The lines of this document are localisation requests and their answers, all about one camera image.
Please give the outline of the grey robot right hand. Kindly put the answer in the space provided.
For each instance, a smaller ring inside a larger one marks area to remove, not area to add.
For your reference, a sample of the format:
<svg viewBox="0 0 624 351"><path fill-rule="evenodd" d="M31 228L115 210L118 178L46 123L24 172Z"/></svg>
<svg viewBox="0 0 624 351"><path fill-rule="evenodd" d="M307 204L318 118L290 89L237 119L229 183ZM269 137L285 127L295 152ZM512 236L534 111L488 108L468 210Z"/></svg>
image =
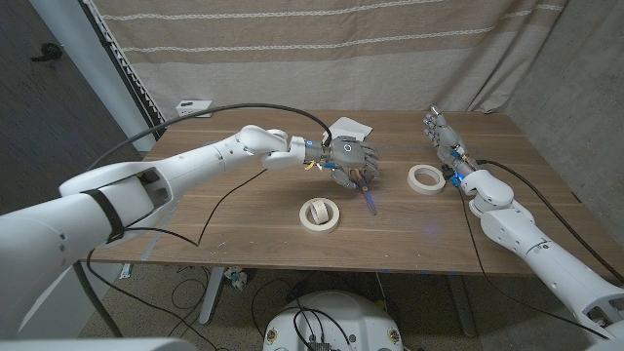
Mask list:
<svg viewBox="0 0 624 351"><path fill-rule="evenodd" d="M431 139L444 164L461 176L468 176L478 169L464 139L447 123L445 115L437 106L430 107L423 123L426 126L425 134Z"/></svg>

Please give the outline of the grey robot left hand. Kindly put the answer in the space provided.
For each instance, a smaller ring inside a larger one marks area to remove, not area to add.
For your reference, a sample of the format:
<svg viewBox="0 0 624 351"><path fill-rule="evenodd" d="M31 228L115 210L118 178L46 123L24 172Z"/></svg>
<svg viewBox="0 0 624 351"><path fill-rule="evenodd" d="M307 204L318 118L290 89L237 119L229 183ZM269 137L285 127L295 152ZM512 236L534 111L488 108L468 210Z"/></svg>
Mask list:
<svg viewBox="0 0 624 351"><path fill-rule="evenodd" d="M306 140L304 146L304 161L329 170L331 178L345 188L357 189L361 179L369 183L379 177L380 156L377 151L352 136L335 137L328 145Z"/></svg>

